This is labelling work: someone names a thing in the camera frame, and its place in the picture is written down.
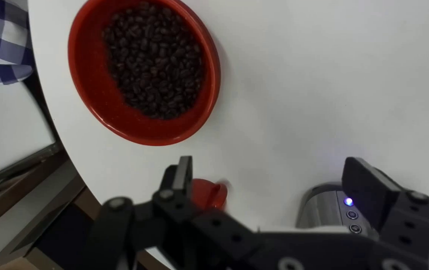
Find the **bowl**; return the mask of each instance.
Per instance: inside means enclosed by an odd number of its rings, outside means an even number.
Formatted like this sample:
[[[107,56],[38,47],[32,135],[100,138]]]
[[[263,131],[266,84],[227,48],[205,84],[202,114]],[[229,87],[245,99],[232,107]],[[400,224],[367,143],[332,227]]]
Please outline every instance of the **bowl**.
[[[68,35],[67,57],[73,84],[94,117],[113,134],[143,146],[167,146],[191,137],[208,119],[218,93],[220,71],[214,42],[200,20],[179,0],[148,0],[179,15],[197,41],[203,80],[194,105],[172,120],[157,120],[128,107],[107,71],[103,29],[118,14],[145,0],[88,0]]]

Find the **blue led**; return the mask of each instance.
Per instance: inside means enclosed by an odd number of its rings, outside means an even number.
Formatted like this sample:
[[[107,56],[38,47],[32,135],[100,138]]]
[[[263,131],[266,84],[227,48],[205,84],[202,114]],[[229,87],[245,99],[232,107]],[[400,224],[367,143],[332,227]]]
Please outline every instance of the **blue led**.
[[[352,198],[344,198],[344,204],[346,204],[346,207],[352,207],[352,204],[353,204]]]

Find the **checkered cloth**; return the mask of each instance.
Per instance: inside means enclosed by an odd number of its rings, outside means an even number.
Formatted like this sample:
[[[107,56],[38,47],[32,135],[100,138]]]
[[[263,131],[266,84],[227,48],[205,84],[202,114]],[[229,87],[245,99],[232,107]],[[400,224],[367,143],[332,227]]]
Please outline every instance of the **checkered cloth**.
[[[22,81],[34,60],[25,0],[0,0],[0,84]]]

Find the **pile of black beans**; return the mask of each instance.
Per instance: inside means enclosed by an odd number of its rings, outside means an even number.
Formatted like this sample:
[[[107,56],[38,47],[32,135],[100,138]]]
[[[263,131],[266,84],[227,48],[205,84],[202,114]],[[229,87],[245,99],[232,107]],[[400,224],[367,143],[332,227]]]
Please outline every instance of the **pile of black beans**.
[[[103,39],[109,74],[130,107],[169,120],[194,105],[203,78],[202,53],[170,9],[142,2],[113,15]]]

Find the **white surface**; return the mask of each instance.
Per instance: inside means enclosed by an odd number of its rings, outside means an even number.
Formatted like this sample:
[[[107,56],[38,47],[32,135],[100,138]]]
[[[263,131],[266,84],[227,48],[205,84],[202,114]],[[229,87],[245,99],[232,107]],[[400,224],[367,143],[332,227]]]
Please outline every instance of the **white surface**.
[[[0,251],[76,176],[70,162],[61,165],[8,212],[0,216]]]
[[[50,129],[26,87],[0,86],[0,170],[52,143]]]
[[[232,185],[248,227],[293,227],[302,192],[359,156],[429,194],[429,2],[188,0],[215,39],[218,102],[172,147],[104,129],[80,102],[67,35],[83,0],[31,0],[34,56],[58,134],[92,194],[145,201],[164,167]]]

